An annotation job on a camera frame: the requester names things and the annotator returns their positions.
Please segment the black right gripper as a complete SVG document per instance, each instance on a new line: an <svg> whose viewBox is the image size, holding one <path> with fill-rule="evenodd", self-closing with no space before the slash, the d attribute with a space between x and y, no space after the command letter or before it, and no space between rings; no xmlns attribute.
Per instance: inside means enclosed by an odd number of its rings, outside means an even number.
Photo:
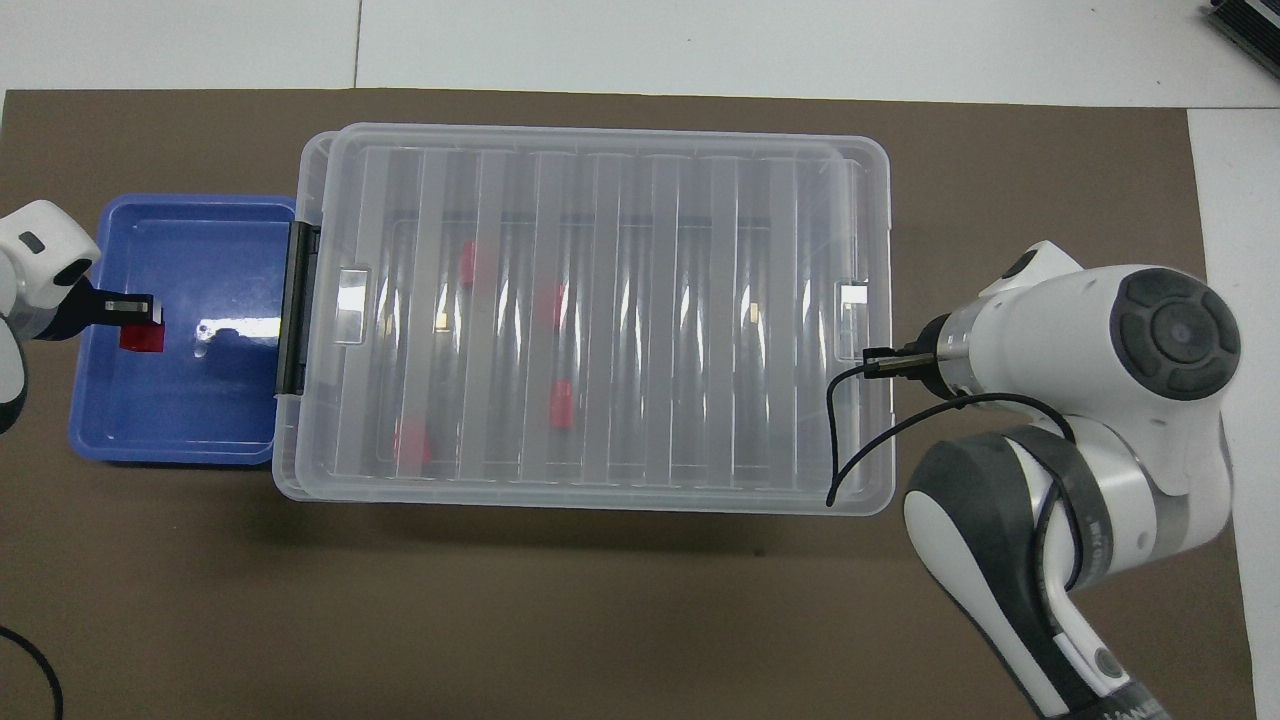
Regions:
<svg viewBox="0 0 1280 720"><path fill-rule="evenodd" d="M933 396L938 398L951 398L952 391L945 382L940 370L938 346L940 336L945 328L950 314L942 314L932 319L919 333L914 345L901 348L890 346L868 347L861 352L864 369L861 375L867 379L892 379L908 378L920 382ZM928 355L925 359L896 359Z"/></svg>

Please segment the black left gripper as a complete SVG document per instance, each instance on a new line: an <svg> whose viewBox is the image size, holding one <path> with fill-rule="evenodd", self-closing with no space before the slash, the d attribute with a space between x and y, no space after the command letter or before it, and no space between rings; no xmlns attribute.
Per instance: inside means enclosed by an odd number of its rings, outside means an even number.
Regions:
<svg viewBox="0 0 1280 720"><path fill-rule="evenodd" d="M113 327L163 325L163 310L155 310L148 293L106 295L88 278L79 278L45 328L46 341L70 340L86 328L101 324Z"/></svg>

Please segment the blue plastic tray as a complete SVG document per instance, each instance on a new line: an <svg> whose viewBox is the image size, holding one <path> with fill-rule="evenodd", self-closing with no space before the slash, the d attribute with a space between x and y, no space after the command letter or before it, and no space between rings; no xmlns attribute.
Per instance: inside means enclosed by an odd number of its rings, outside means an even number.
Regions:
<svg viewBox="0 0 1280 720"><path fill-rule="evenodd" d="M273 455L274 384L294 202L271 195L127 193L102 210L104 290L150 293L161 350L115 327L81 334L68 436L110 462L259 465Z"/></svg>

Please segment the dark grey box latch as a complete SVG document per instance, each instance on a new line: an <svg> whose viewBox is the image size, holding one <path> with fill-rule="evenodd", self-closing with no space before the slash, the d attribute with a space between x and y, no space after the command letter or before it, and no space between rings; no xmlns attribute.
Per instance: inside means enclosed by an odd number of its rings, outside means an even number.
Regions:
<svg viewBox="0 0 1280 720"><path fill-rule="evenodd" d="M275 396L301 395L305 389L320 238L319 225L301 220L291 223L276 343Z"/></svg>

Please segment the brown table mat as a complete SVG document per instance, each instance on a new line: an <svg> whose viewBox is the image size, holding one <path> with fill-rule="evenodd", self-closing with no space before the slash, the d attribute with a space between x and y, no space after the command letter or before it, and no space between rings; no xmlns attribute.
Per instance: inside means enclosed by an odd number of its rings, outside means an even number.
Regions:
<svg viewBox="0 0 1280 720"><path fill-rule="evenodd" d="M1027 246L1199 274L1172 109L426 90L19 91L0 211L292 195L355 122L864 135L890 155L893 336ZM300 503L266 469L127 468L67 437L73 343L0 436L0 625L67 720L1019 720L897 507L778 518Z"/></svg>

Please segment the black finned device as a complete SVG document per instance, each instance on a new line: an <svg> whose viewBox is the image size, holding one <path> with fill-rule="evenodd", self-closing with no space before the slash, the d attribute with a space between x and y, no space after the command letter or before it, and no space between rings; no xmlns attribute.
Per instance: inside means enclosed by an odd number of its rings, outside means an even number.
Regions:
<svg viewBox="0 0 1280 720"><path fill-rule="evenodd" d="M1206 20L1280 79L1280 0L1208 0Z"/></svg>

